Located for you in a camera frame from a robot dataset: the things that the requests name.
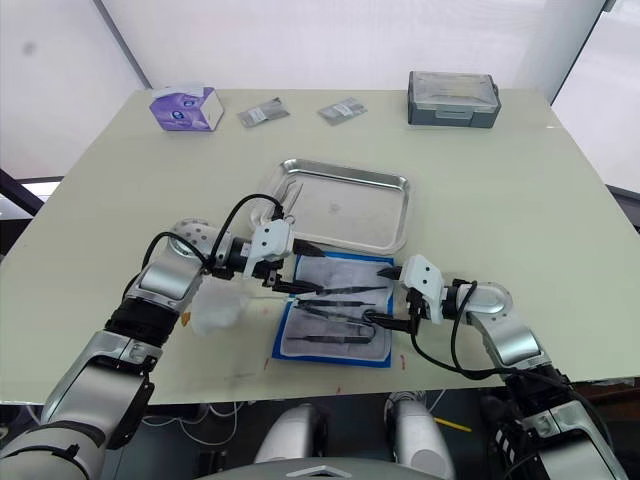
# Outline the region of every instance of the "silver robot arm segment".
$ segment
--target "silver robot arm segment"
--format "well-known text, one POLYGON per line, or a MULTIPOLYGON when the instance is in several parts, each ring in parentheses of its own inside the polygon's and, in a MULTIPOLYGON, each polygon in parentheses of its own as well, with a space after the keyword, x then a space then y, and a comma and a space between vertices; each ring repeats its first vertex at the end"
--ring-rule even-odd
POLYGON ((492 282, 477 284, 460 312, 471 284, 456 280, 445 286, 440 270, 421 255, 409 258, 398 279, 409 291, 410 302, 419 303, 416 299, 420 299, 422 306, 414 305, 413 309, 423 318, 440 323, 442 318, 461 316, 462 322, 476 328, 495 367, 550 380, 545 383, 513 371, 501 373, 523 414, 522 428, 538 440, 539 455, 550 478, 628 478, 583 404, 570 395, 568 379, 553 367, 540 341, 520 319, 504 287, 492 282))
MULTIPOLYGON (((207 259, 218 232, 197 219, 178 222, 171 230, 207 259)), ((242 272, 262 278, 274 290, 312 291, 317 286, 281 282, 276 273, 292 248, 293 233, 282 220, 257 229, 251 242, 226 232, 211 273, 230 279, 242 272)), ((41 425, 0 452, 1 478, 100 476, 105 449, 123 446, 138 428, 154 389, 149 373, 209 266, 181 241, 168 240, 53 389, 41 425)))

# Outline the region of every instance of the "clear lid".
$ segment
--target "clear lid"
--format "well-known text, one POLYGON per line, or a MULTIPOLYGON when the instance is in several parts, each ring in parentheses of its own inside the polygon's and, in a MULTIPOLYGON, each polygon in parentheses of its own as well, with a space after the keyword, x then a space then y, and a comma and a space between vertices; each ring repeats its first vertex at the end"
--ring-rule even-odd
POLYGON ((493 113, 498 98, 489 75, 412 72, 412 100, 420 109, 455 105, 493 113))

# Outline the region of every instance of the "white table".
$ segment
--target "white table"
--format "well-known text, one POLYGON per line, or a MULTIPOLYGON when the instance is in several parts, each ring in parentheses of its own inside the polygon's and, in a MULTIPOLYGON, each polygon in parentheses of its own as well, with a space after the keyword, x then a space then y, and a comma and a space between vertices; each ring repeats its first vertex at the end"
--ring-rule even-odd
MULTIPOLYGON (((176 220, 222 223, 281 161, 305 158, 401 174, 413 213, 398 263, 422 253, 445 277, 512 292, 572 380, 640 374, 640 239, 540 95, 503 91, 490 130, 410 127, 401 91, 222 91, 214 134, 162 131, 134 94, 69 172, 0 268, 0 400, 42 402, 118 306, 149 240, 176 220), (369 112, 330 127, 316 111, 347 96, 369 112), (236 113, 280 96, 291 116, 244 129, 236 113)), ((247 212, 233 225, 250 235, 247 212)), ((259 295, 267 295, 256 288, 259 295)), ((235 327, 177 325, 153 372, 153 403, 458 388, 395 334, 386 370, 269 359, 283 303, 253 300, 235 327)), ((451 322, 420 342, 449 360, 451 322)), ((463 364, 489 365, 464 327, 463 364)))

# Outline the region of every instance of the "stainless steel tray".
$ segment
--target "stainless steel tray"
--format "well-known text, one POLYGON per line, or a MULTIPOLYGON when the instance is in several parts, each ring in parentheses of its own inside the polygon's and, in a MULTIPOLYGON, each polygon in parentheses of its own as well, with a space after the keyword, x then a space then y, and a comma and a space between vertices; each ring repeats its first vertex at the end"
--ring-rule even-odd
MULTIPOLYGON (((406 241, 409 181, 311 160, 282 162, 260 191, 282 202, 296 238, 390 255, 406 241)), ((260 200, 253 228, 267 223, 273 206, 260 200)))

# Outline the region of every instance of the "tissue box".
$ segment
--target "tissue box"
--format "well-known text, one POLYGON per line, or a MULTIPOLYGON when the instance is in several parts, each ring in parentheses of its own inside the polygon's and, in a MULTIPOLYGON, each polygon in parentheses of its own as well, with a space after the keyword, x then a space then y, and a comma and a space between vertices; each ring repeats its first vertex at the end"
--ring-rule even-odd
POLYGON ((149 108, 165 130, 212 132, 224 113, 211 87, 169 87, 152 95, 154 100, 149 108))

